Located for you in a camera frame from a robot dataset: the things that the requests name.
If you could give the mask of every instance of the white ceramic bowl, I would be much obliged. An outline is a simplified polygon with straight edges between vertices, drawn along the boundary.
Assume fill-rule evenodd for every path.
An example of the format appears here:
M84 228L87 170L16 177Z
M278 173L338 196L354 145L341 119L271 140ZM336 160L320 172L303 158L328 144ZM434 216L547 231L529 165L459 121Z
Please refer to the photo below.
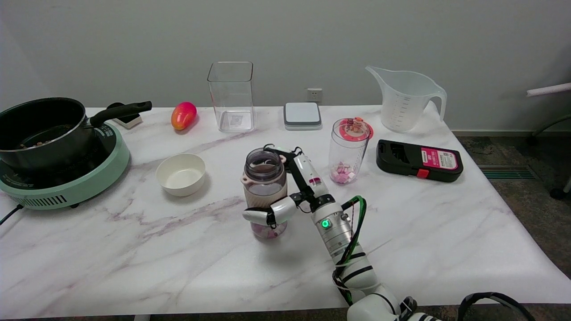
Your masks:
M178 154L165 159L156 169L156 180L165 191L175 196L195 193L204 183L206 166L193 154Z

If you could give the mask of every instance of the white tabletop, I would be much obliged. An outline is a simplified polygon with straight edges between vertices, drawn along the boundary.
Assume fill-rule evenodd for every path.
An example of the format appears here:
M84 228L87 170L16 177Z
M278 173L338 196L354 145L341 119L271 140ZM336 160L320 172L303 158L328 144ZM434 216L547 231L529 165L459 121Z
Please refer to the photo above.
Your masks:
M545 256L464 148L429 105L409 133L388 131L380 106L321 107L323 129L286 131L281 107L257 107L256 130L221 133L212 109L185 134L172 109L121 127L131 151L128 174L78 208L21 210L0 227L0 318L267 311L344 307L331 281L333 263L307 214L261 242L241 216L247 153L266 143L300 146L331 194L367 199L360 243L398 299L459 304L478 291L524 303L571 303L571 281ZM358 180L340 187L326 175L330 128L363 117L375 131ZM454 183L382 172L378 139L458 150L464 172ZM177 153L206 162L196 194L163 192L155 169ZM289 181L290 192L297 189ZM15 204L0 196L1 212Z

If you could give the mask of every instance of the power cord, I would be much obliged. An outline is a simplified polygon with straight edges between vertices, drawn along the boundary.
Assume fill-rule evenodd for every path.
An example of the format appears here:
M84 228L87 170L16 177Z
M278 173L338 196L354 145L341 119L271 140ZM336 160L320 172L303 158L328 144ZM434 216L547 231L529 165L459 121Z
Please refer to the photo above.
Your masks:
M350 306L353 305L353 297L351 295L351 289L347 288L343 281L340 279L341 273L347 268L347 266L357 263L358 261L353 262L352 264L348 264L351 260L351 255L353 254L353 250L355 246L358 244L359 234L361 232L361 226L363 225L363 220L365 218L365 213L367 212L367 201L362 198L361 196L357 195L350 199L347 203L341 205L343 211L348 209L349 207L353 207L356 203L359 203L359 221L357 222L357 229L355 233L352 234L351 240L349 244L345 248L343 255L339 262L335 264L335 270L333 271L332 279L333 283L337 286L337 289ZM353 219L351 219L351 231L353 231Z
M10 213L8 213L8 215L4 216L4 218L0 220L0 225L2 225L7 219L9 219L10 216L12 216L12 214L16 213L18 210L21 210L23 208L24 207L22 205L18 204L15 209L13 209Z

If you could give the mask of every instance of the plastic pitcher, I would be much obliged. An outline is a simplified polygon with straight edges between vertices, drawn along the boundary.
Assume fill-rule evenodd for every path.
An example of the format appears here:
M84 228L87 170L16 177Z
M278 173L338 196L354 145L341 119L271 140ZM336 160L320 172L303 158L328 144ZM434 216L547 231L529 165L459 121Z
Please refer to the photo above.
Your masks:
M444 120L446 91L432 79L414 71L392 71L373 66L365 69L375 76L381 87L381 122L386 128L397 132L411 130L434 97L441 99L440 121Z

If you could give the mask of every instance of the caster wheel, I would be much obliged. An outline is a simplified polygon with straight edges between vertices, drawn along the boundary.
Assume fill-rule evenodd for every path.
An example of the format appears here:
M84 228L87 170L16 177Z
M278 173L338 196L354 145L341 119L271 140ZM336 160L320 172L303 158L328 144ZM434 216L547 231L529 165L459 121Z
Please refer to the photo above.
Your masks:
M530 146L535 146L539 141L537 140L537 137L530 136L525 139L525 142Z
M567 196L567 193L563 192L560 188L554 188L549 192L549 195L554 199L564 199Z

